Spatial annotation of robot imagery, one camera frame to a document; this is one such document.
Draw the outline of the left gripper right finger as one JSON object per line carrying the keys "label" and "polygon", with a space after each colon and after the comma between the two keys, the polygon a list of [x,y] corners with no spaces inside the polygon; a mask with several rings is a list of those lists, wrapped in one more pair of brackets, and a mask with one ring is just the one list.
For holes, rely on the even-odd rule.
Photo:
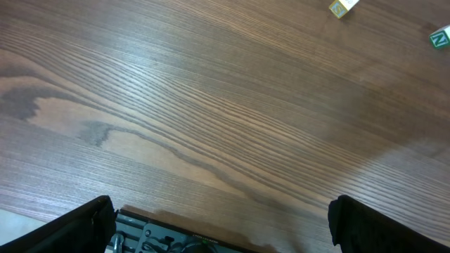
{"label": "left gripper right finger", "polygon": [[449,247],[348,195],[330,202],[328,224],[342,253],[449,253]]}

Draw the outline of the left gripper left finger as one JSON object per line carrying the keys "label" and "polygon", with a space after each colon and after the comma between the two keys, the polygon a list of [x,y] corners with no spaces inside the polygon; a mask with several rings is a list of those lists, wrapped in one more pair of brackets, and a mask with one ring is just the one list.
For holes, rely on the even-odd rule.
{"label": "left gripper left finger", "polygon": [[101,195],[1,246],[1,253],[104,252],[116,233],[117,213]]}

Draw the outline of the wooden block green letter side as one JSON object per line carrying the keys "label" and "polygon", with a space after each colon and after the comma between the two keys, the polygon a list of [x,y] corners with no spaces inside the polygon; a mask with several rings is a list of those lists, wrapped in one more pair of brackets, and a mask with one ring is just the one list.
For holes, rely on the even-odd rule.
{"label": "wooden block green letter side", "polygon": [[429,36],[430,43],[434,48],[444,48],[449,46],[449,30],[450,25],[442,27]]}

